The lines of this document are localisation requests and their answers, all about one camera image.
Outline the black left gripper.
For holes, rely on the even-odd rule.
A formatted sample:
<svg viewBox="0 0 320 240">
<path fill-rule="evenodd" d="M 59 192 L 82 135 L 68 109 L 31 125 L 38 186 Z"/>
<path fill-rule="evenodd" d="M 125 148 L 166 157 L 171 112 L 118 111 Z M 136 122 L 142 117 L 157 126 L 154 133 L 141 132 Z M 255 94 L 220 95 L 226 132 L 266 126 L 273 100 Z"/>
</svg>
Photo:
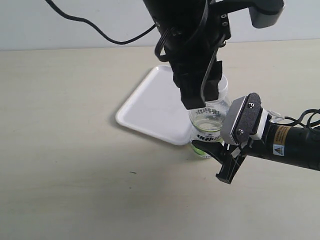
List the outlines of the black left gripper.
<svg viewBox="0 0 320 240">
<path fill-rule="evenodd" d="M 217 100 L 223 74 L 217 52 L 231 37 L 227 13 L 215 9 L 158 10 L 157 28 L 157 58 L 170 64 L 184 107 L 199 109 L 205 101 Z"/>
</svg>

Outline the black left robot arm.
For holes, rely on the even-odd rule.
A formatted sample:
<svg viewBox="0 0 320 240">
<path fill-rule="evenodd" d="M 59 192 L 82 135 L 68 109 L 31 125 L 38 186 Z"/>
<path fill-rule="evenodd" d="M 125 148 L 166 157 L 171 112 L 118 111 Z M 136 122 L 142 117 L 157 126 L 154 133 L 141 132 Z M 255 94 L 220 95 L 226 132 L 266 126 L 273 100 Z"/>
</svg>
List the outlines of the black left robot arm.
<svg viewBox="0 0 320 240">
<path fill-rule="evenodd" d="M 146 0 L 160 38 L 154 54 L 168 62 L 187 110 L 203 108 L 219 96 L 219 48 L 231 38 L 228 14 L 249 8 L 242 0 Z"/>
</svg>

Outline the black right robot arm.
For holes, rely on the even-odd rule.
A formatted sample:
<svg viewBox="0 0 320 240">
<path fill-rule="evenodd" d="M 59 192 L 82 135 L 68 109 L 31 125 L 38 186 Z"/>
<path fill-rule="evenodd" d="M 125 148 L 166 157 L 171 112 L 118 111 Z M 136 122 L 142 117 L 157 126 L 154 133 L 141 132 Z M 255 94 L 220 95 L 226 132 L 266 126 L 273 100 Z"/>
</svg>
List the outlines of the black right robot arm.
<svg viewBox="0 0 320 240">
<path fill-rule="evenodd" d="M 314 171 L 320 170 L 320 128 L 270 124 L 262 139 L 249 138 L 241 145 L 193 140 L 192 144 L 221 164 L 215 175 L 230 184 L 247 156 L 292 165 Z"/>
</svg>

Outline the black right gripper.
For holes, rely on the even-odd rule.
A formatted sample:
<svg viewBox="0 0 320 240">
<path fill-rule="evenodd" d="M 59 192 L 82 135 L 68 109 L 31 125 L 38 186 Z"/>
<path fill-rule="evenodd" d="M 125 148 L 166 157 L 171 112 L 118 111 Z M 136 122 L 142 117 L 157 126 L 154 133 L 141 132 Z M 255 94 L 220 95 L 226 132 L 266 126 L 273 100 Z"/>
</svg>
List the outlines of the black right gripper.
<svg viewBox="0 0 320 240">
<path fill-rule="evenodd" d="M 226 184 L 231 184 L 247 156 L 259 158 L 267 155 L 267 145 L 264 142 L 230 145 L 221 142 L 192 140 L 191 143 L 221 164 L 221 169 L 215 176 Z"/>
</svg>

